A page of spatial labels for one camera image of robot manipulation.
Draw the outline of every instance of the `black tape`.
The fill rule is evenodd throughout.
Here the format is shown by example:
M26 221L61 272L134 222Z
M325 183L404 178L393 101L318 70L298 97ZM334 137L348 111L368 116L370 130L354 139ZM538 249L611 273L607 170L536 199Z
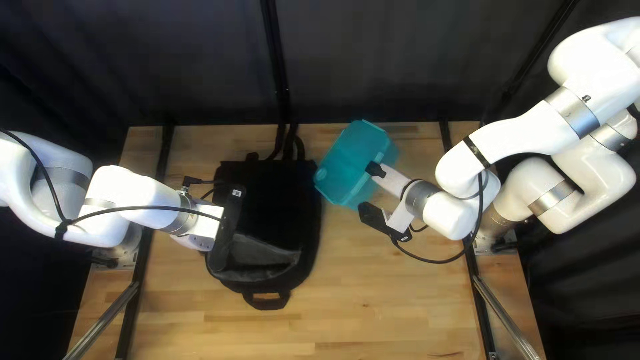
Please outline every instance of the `black tape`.
M480 149L477 148L477 146L474 144L473 141L471 141L471 139L468 136L465 136L465 138L462 139L462 141L464 141L465 144L467 145L467 147L469 148L469 150L471 150L471 152L474 153L474 155L476 156L476 159L478 159L478 161L480 161L480 164L482 164L482 166L484 166L484 168L488 168L488 167L491 166L489 161L487 161L484 158L484 155L482 155L482 152L480 152Z
M56 234L53 236L55 240L62 241L62 237L67 232L67 227L71 225L72 219L64 219L60 222L60 225L56 226Z

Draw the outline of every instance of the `black backdrop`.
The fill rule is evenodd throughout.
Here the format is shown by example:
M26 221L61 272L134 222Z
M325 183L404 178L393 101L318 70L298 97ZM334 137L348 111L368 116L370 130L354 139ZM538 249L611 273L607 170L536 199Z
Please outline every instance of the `black backdrop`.
M276 0L292 115L300 122L479 119L504 98L563 3ZM545 64L564 37L640 15L635 0L576 3L503 116L524 112L556 88ZM0 42L0 124L87 154L97 165L117 160L127 126L166 119L277 122L258 0L3 1ZM503 174L513 161L500 163ZM619 305L631 303L637 290L631 268L640 228L631 220L638 204L632 191L564 236L524 229L522 254L549 358L603 357L617 348L637 353L639 308ZM10 358L60 358L63 340L50 336L40 347L27 346L29 330L68 336L62 324L74 317L86 256L82 249L52 249L9 213L0 220L6 254L0 272L14 290L3 293L3 312L14 313L3 318L3 332L12 336L2 338L2 351ZM606 251L608 262L599 266L594 256ZM600 282L592 282L597 276ZM43 291L55 293L55 306L36 301ZM20 322L22 312L34 320ZM609 332L614 336L599 336ZM611 341L616 335L624 345ZM590 341L592 351L585 351L580 339L602 343ZM619 358L631 358L625 354Z

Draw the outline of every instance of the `silver band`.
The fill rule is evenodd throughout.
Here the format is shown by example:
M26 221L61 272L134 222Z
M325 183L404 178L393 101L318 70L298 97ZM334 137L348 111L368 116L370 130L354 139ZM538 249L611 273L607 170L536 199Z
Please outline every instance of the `silver band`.
M553 208L558 202L571 195L574 191L575 189L566 179L562 180L551 188L551 190L545 192L541 197L538 197L534 202L530 203L528 208L533 215L538 217L546 210Z
M598 119L584 102L563 86L547 96L545 101L564 118L564 121L571 126L579 138L584 138L600 127Z
M52 183L72 183L85 190L89 188L89 178L81 172L63 167L45 167L44 169L47 171ZM38 171L36 175L36 181L40 180L45 180L42 171Z
M441 191L437 186L427 181L416 182L406 192L404 204L407 211L413 216L422 218L422 212L424 211L424 206L427 204L427 199L436 192Z
M600 143L600 145L606 147L611 151L618 151L625 146L630 139L621 133L617 132L609 124L604 124L589 134L594 140Z
M113 209L116 207L116 204L114 202L102 200L102 199L94 199L92 197L86 198L84 200L84 205L97 206L99 208L105 208L105 209Z
M181 208L193 209L193 207L191 206L191 199L189 199L189 197L181 193L178 193L178 195L180 196ZM191 229L191 227L193 227L195 221L196 215L185 212L178 212L178 216L175 217L173 222L158 230L170 234L184 234L188 229Z

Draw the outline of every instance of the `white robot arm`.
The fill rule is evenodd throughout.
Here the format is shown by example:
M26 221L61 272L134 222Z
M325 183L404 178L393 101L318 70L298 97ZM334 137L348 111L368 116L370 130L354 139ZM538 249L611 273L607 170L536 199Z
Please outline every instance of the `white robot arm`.
M105 166L93 177L91 161L54 143L24 133L13 133L41 159L58 195L65 218L127 206L170 206L223 218L224 208L192 199L147 176L118 166ZM9 206L27 226L54 237L60 224L50 189L41 172L31 178L36 161L16 140L0 134L0 206ZM138 209L105 213L69 225L63 239L96 247L114 247L125 236L129 222L170 233L190 249L208 251L220 222L193 213Z
M372 178L401 198L400 204L391 215L383 212L386 227L380 226L380 219L371 221L362 214L361 219L399 241L410 238L407 227L414 217L452 240L462 239L477 222L478 173L483 177L486 208L500 190L498 178L486 168L512 154L537 152L556 154L554 161L585 190L581 195L572 189L571 196L540 219L548 218L543 222L554 232L576 226L619 199L636 181L628 164L615 153L617 148L602 143L626 143L636 136L635 119L625 108L640 100L639 66L640 17L568 37L548 61L552 78L561 85L558 90L523 115L488 124L455 145L436 166L442 190L426 181L411 182L381 164L382 172L373 172ZM524 220L532 214L530 203L563 179L541 159L524 161L512 171L495 206L485 213L479 233L495 236Z
M639 66L640 17L568 37L548 60L561 87L523 115L488 124L455 145L438 162L438 184L451 195L468 197L477 192L476 174L506 156L565 150L637 101Z

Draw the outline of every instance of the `black cable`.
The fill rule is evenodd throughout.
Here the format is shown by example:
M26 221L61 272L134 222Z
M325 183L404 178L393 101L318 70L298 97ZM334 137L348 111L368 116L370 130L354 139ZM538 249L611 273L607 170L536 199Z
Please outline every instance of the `black cable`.
M189 214L194 214L194 215L200 215L201 217L206 217L206 218L211 218L213 220L217 220L217 221L222 221L221 218L219 217L215 217L213 215L207 214L207 213L203 213L201 211L198 210L193 210L193 209L187 209L187 208L178 208L176 206L163 206L163 205L140 205L140 206L122 206L121 208L111 208L111 209L104 209L104 210L98 210L98 211L94 211L93 213L89 213L86 215L83 215L81 217L77 217L73 220L68 220L67 224L68 225L73 225L76 222L82 221L84 219L90 218L90 217L94 217L96 215L102 215L102 214L108 214L108 213L116 213L118 211L129 211L129 210L167 210L167 211L176 211L179 213L189 213Z
M51 192L51 197L53 198L53 204L54 206L56 206L56 211L58 212L58 216L60 217L60 220L66 220L67 218L62 213L62 208L60 207L60 201L58 201L58 195L56 194L56 190L53 188L53 183L51 182L49 173L47 173L47 170L44 168L44 164L42 163L38 155L36 155L36 152L33 151L33 149L29 145L27 145L26 142L22 141L22 139L20 139L18 136L15 136L15 134L11 133L10 131L0 128L0 132L14 139L17 143L24 146L31 153L31 156L36 161L38 168L40 169L40 171L42 171L42 174L44 175L44 179L47 181L47 186L49 187L49 191Z
M425 225L425 226L421 227L420 229L416 230L416 229L413 228L413 225L409 224L409 229L411 229L411 231L413 231L414 233L419 233L422 230L425 230L427 227L429 227L429 226Z
M468 242L466 244L465 244L465 239L462 240L462 243L464 244L464 247L456 255L453 255L449 259L431 260L431 259L421 258L418 255L412 254L411 252L408 252L407 250L404 250L400 246L400 244L398 244L398 241L390 236L391 243L393 243L398 248L398 250L400 250L404 254L410 256L413 259L416 259L416 260L419 260L419 261L423 261L425 263L446 264L446 263L450 263L451 261L457 260L460 256L464 255L464 253L466 253L469 250L471 245L474 243L476 235L478 234L478 230L480 229L480 219L482 219L482 210L483 210L483 192L481 190L482 189L482 172L478 173L478 189L480 189L480 190L478 191L478 218L477 218L477 222L476 222L476 228L474 229L473 233L470 236L465 237L465 239L468 240Z
M216 191L216 188L215 187L211 188L211 190L209 190L208 192L205 192L204 195L200 197L200 200L206 199L207 196L211 195L214 191Z

